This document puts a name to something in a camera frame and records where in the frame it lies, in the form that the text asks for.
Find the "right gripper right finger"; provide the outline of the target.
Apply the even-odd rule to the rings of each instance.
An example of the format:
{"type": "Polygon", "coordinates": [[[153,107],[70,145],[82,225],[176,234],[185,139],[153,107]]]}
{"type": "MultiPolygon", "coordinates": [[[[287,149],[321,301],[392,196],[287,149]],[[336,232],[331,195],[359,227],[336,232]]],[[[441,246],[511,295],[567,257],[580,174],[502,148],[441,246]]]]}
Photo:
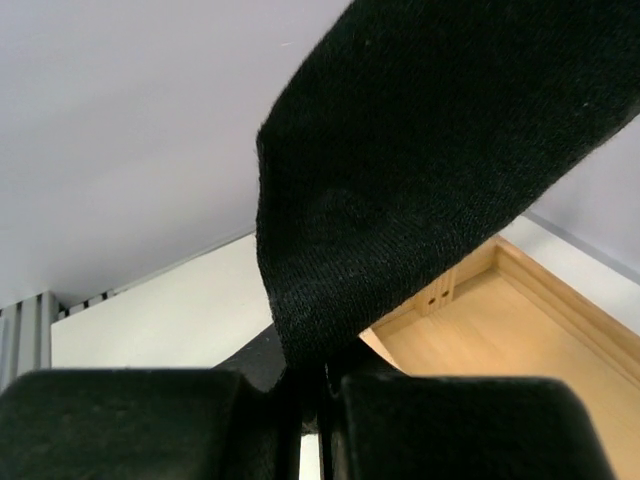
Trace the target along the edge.
{"type": "Polygon", "coordinates": [[[419,376],[363,341],[324,366],[327,479],[612,479],[583,403],[545,377],[419,376]]]}

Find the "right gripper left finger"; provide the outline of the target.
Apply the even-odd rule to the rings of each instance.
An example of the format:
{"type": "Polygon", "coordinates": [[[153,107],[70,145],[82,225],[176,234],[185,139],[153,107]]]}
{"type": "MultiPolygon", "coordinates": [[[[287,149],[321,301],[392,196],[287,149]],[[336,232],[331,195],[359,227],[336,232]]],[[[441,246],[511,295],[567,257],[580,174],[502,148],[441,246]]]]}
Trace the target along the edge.
{"type": "Polygon", "coordinates": [[[207,369],[41,370],[1,396],[5,479],[294,479],[307,378],[267,328],[207,369]]]}

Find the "black sock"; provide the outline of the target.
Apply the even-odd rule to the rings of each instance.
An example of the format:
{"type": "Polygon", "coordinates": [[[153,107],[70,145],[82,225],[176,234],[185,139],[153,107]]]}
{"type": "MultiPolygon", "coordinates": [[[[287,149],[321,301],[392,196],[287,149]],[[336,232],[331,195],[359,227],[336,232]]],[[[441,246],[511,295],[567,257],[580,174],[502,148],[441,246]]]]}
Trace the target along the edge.
{"type": "Polygon", "coordinates": [[[635,1],[355,1],[256,141],[257,259],[316,367],[639,112],[635,1]]]}

